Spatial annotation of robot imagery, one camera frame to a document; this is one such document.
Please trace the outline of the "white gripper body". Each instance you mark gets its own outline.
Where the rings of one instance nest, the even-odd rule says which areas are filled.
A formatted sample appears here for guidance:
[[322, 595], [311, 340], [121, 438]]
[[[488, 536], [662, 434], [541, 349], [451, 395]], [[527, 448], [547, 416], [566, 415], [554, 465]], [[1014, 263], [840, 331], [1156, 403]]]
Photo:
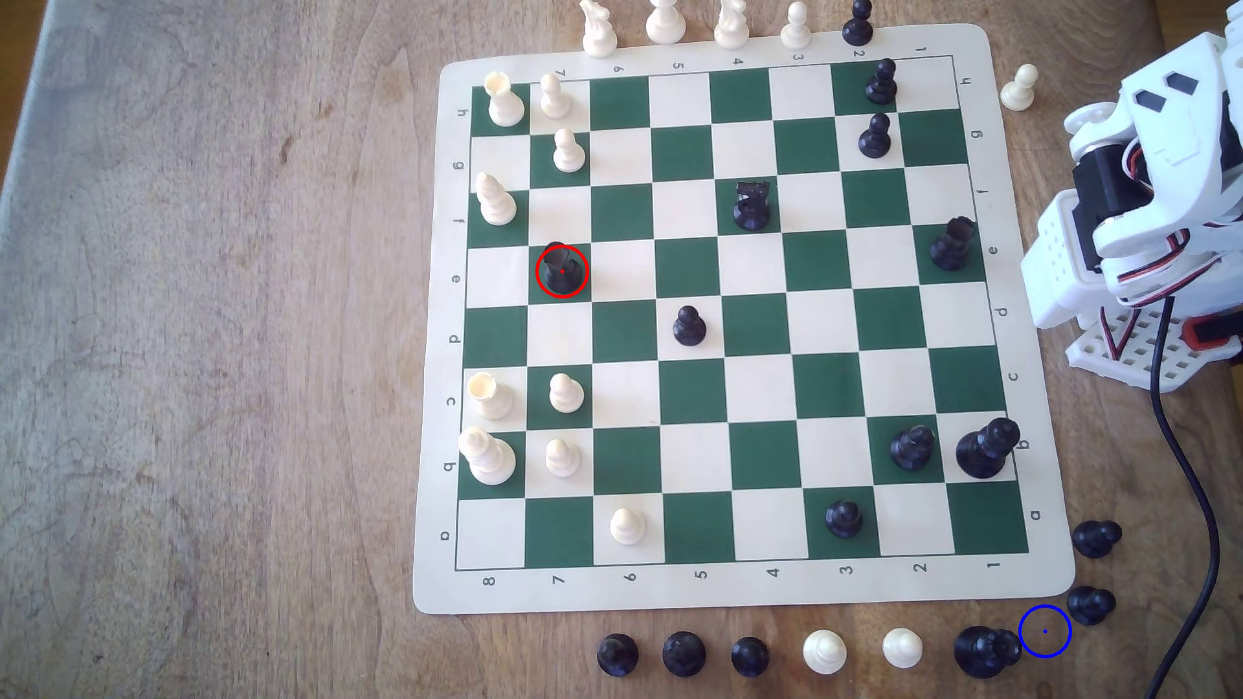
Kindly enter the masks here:
[[1241, 209], [1239, 53], [1201, 34], [1121, 82], [1154, 198], [1124, 221], [1224, 221]]

